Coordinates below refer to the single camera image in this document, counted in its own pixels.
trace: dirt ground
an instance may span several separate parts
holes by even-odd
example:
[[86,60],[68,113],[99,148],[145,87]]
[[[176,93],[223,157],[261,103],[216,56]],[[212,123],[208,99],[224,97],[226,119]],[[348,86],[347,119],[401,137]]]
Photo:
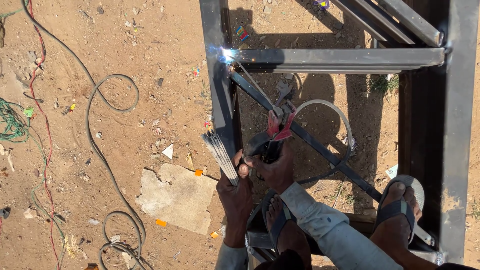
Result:
[[[2,1],[0,13],[19,9],[17,2]],[[263,7],[263,3],[257,0],[229,1],[232,28],[244,26],[250,34],[246,43],[251,48],[273,48],[278,40],[280,48],[355,48],[357,45],[370,48],[371,37],[335,6],[328,12],[318,13],[312,11],[308,1],[278,0],[278,6],[272,7],[268,21],[261,17]],[[95,97],[89,119],[92,133],[101,132],[101,138],[94,136],[95,142],[101,146],[125,198],[145,225],[146,241],[142,248],[145,265],[151,269],[213,269],[221,237],[212,239],[209,235],[169,224],[159,226],[135,203],[145,167],[158,171],[161,164],[168,162],[188,168],[187,156],[192,154],[194,168],[206,170],[204,173],[215,179],[220,177],[215,160],[200,138],[200,134],[206,131],[204,122],[211,115],[211,100],[207,68],[202,61],[205,49],[198,1],[34,0],[33,9],[39,23],[78,55],[96,82],[109,74],[125,74],[139,88],[140,99],[131,112],[114,112]],[[138,32],[125,25],[126,19],[131,21],[131,18],[135,19]],[[335,25],[339,22],[343,28],[337,38],[339,30]],[[22,94],[29,93],[28,84],[23,80],[24,76],[29,78],[31,61],[27,52],[35,51],[37,56],[41,52],[37,34],[23,12],[9,16],[4,27],[5,47],[0,49],[0,97],[23,107],[35,108],[38,116],[32,120],[34,137],[47,152],[49,143],[44,118],[33,101]],[[110,212],[126,208],[100,160],[92,153],[86,137],[85,107],[92,85],[71,55],[46,35],[43,39],[46,60],[34,89],[37,98],[45,101],[41,107],[48,116],[52,136],[53,154],[47,169],[47,183],[55,212],[64,219],[60,228],[71,246],[75,246],[73,243],[78,245],[76,251],[64,255],[62,266],[83,270],[87,263],[98,263],[98,251],[105,243],[101,223],[92,225],[88,220],[102,222]],[[234,40],[234,47],[239,47],[240,41],[236,37]],[[200,70],[198,76],[192,72],[196,67]],[[473,211],[474,202],[480,200],[480,169],[477,168],[480,147],[476,137],[480,130],[478,75],[477,70],[468,213]],[[275,99],[277,82],[285,80],[281,74],[253,74],[253,77],[272,99]],[[157,86],[159,78],[163,78],[162,86]],[[288,82],[295,88],[294,105],[316,98],[326,99],[347,115],[359,145],[349,164],[382,191],[389,179],[385,170],[397,164],[397,94],[383,98],[372,93],[366,97],[366,78],[360,75],[298,74]],[[124,80],[107,81],[101,92],[117,108],[128,108],[135,99],[131,85]],[[242,135],[248,140],[264,129],[266,112],[246,95],[240,94],[239,103]],[[63,115],[65,106],[72,104],[76,104],[75,109]],[[156,119],[162,122],[152,126]],[[346,130],[333,111],[312,105],[302,111],[298,121],[331,151],[339,156],[345,153],[346,146],[341,141]],[[162,131],[159,135],[155,134],[157,126]],[[165,140],[158,146],[160,150],[173,143],[172,160],[163,155],[151,159],[152,153],[157,152],[157,139]],[[31,190],[41,182],[41,177],[34,173],[35,169],[41,172],[43,168],[39,149],[32,139],[20,144],[1,143],[6,148],[13,148],[15,166],[15,172],[12,172],[6,158],[0,157],[0,169],[6,167],[8,174],[0,177],[0,207],[12,209],[10,217],[2,220],[0,230],[2,270],[54,269],[48,217],[40,211],[38,217],[32,219],[23,215],[28,207],[37,209]],[[315,176],[330,168],[323,157],[297,137],[291,143],[297,149],[296,179]],[[332,205],[342,180],[342,174],[337,173],[305,188],[318,201]],[[253,181],[254,200],[258,202],[266,186],[256,179]],[[44,208],[51,208],[43,186],[37,189],[35,196]],[[347,181],[343,183],[336,209],[372,214],[375,208],[373,200],[359,188]],[[216,192],[208,211],[211,218],[209,232],[219,232],[224,214]],[[467,216],[466,230],[465,264],[480,268],[480,226],[472,215]],[[114,217],[107,224],[107,234],[121,234],[122,241],[136,246],[133,227],[126,218]],[[53,238],[60,255],[62,243],[56,228],[53,228]],[[109,250],[103,254],[103,259],[109,269],[126,269],[120,253]],[[312,259],[318,269],[331,265],[318,256]]]

